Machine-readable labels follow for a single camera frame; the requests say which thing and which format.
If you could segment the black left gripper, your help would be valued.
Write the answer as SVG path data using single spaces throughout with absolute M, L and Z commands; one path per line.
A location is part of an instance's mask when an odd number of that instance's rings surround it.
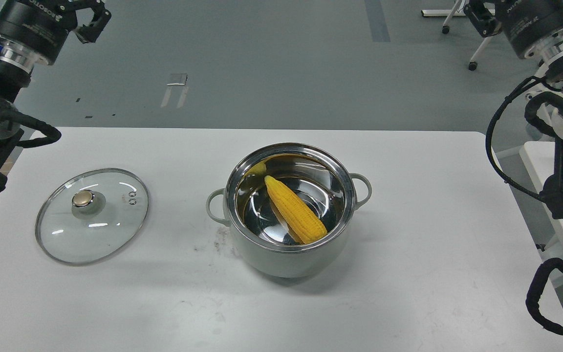
M 78 26 L 77 15 L 62 13 L 61 6 L 58 0 L 7 0 L 0 9 L 0 38 L 28 47 L 45 65 L 53 65 Z M 103 0 L 74 0 L 74 10 L 81 9 L 91 9 L 93 15 L 75 34 L 81 43 L 95 43 L 112 14 Z

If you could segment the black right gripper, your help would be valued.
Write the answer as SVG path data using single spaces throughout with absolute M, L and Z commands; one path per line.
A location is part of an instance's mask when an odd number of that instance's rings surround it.
M 536 42 L 563 28 L 563 0 L 499 0 L 496 15 L 486 0 L 469 0 L 463 12 L 482 38 L 505 33 L 512 49 L 525 59 Z

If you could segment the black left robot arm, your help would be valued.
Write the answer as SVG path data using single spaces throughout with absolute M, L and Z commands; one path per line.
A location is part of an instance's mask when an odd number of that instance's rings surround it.
M 94 43 L 111 20 L 102 0 L 7 0 L 0 9 L 0 193 L 1 168 L 15 148 L 58 142 L 61 132 L 14 106 L 37 64 L 56 62 L 70 33 Z

